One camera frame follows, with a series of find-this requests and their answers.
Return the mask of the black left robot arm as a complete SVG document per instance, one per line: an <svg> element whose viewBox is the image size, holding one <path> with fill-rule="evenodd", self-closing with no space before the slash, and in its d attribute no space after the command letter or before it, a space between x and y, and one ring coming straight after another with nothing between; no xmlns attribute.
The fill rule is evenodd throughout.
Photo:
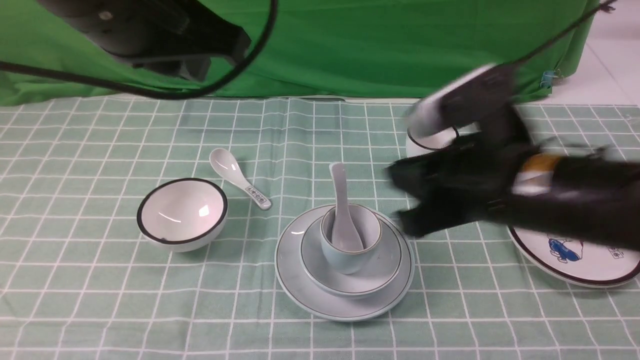
<svg viewBox="0 0 640 360"><path fill-rule="evenodd" d="M116 61L203 82L213 58L236 66L247 32L198 0L41 0L39 4Z"/></svg>

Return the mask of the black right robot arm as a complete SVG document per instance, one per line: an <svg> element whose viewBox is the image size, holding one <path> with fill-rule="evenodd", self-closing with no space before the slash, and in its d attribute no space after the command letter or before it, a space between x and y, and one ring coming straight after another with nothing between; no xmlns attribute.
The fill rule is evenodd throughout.
<svg viewBox="0 0 640 360"><path fill-rule="evenodd" d="M639 249L638 162L544 152L512 105L477 127L387 167L391 184L417 202L397 213L404 233L421 238L485 221Z"/></svg>

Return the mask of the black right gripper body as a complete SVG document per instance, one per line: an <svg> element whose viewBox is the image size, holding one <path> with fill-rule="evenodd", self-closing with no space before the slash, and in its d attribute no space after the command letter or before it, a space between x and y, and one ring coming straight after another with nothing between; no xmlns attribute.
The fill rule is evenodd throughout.
<svg viewBox="0 0 640 360"><path fill-rule="evenodd" d="M505 209L503 199L538 146L514 107L492 112L477 127L442 149L387 166L390 183L417 200L397 212L403 233L419 239Z"/></svg>

